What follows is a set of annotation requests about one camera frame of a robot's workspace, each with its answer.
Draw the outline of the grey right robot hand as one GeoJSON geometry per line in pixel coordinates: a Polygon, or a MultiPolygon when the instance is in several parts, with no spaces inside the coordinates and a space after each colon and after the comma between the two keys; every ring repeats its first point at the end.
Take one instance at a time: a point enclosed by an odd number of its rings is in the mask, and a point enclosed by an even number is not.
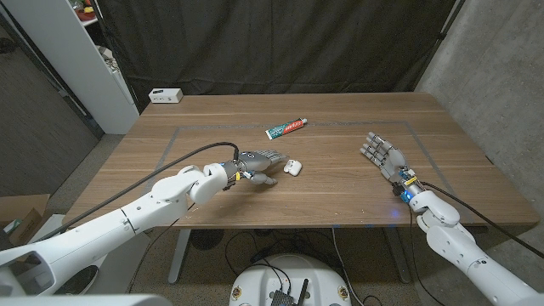
{"type": "Polygon", "coordinates": [[[379,135],[369,132],[360,152],[379,168],[402,201],[409,203],[425,190],[401,150],[379,135]]]}

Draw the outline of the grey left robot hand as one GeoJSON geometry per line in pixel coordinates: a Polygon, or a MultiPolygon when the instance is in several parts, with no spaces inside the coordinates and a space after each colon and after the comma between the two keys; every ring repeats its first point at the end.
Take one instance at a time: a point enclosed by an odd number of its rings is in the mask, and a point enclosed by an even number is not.
{"type": "Polygon", "coordinates": [[[225,189],[227,190],[235,184],[237,176],[248,179],[253,184],[276,184],[277,180],[269,177],[264,171],[287,160],[288,156],[276,150],[241,152],[236,161],[232,160],[221,163],[228,178],[225,189]]]}

